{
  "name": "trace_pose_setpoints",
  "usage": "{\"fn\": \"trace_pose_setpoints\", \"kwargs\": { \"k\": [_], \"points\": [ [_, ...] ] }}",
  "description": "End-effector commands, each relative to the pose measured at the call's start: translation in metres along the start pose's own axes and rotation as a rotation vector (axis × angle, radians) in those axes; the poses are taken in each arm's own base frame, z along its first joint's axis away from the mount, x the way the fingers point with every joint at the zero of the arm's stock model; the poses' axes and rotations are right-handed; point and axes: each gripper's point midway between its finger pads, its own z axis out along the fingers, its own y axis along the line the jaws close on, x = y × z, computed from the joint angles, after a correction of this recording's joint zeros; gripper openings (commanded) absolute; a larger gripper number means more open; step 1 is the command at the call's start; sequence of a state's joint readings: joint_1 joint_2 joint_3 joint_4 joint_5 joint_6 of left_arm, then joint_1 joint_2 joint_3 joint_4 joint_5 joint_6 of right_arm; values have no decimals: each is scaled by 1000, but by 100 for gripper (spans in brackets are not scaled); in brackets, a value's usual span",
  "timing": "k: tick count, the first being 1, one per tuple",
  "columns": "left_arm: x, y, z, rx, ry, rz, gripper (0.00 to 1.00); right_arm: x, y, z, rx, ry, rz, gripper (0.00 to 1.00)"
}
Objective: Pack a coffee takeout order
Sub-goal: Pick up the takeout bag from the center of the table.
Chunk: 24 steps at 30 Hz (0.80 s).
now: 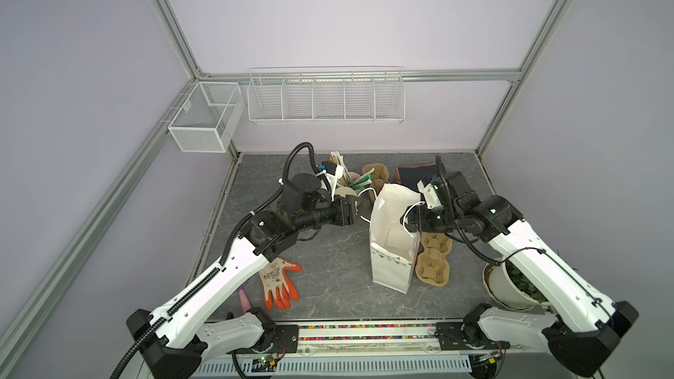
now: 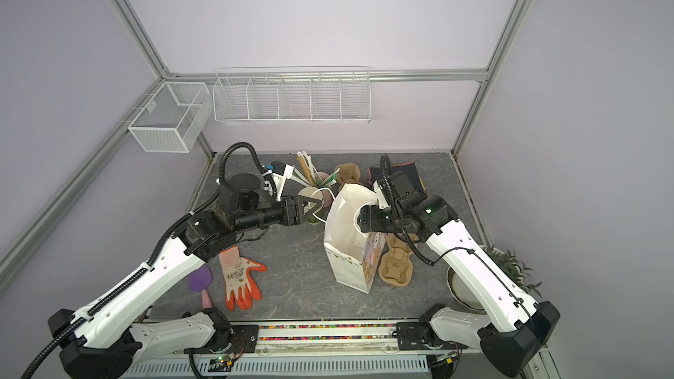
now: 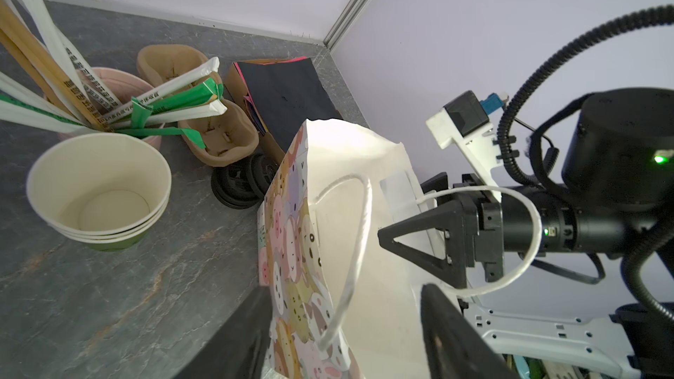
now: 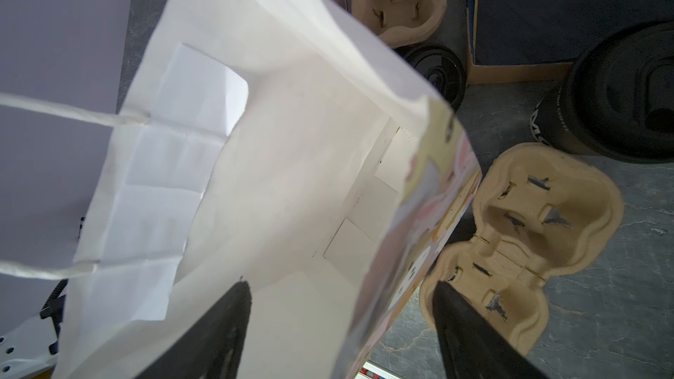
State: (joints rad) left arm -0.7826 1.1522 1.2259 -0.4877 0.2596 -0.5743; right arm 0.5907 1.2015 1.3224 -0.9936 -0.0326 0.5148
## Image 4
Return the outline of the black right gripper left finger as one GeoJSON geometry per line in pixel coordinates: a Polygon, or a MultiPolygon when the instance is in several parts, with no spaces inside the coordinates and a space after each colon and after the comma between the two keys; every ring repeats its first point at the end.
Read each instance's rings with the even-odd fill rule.
{"type": "Polygon", "coordinates": [[[237,282],[138,377],[235,379],[251,306],[249,284],[237,282]]]}

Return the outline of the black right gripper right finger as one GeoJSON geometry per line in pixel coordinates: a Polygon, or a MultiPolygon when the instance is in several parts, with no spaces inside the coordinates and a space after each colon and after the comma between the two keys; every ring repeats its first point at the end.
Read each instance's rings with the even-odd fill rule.
{"type": "Polygon", "coordinates": [[[432,310],[446,377],[546,378],[448,282],[435,287],[432,310]]]}

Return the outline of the cartoon animal paper bag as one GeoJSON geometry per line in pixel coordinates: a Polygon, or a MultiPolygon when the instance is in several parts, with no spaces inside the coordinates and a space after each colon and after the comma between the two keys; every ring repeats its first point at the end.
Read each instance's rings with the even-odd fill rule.
{"type": "Polygon", "coordinates": [[[68,268],[56,378],[135,378],[237,282],[238,378],[353,378],[480,168],[435,88],[331,0],[168,0],[110,126],[68,268]]]}

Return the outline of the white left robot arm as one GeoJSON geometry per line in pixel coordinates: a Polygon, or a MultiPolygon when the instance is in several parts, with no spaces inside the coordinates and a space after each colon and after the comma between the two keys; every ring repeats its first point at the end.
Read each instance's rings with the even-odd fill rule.
{"type": "Polygon", "coordinates": [[[2,378],[50,378],[59,353],[67,280],[58,282],[40,312],[1,335],[2,378]]]}

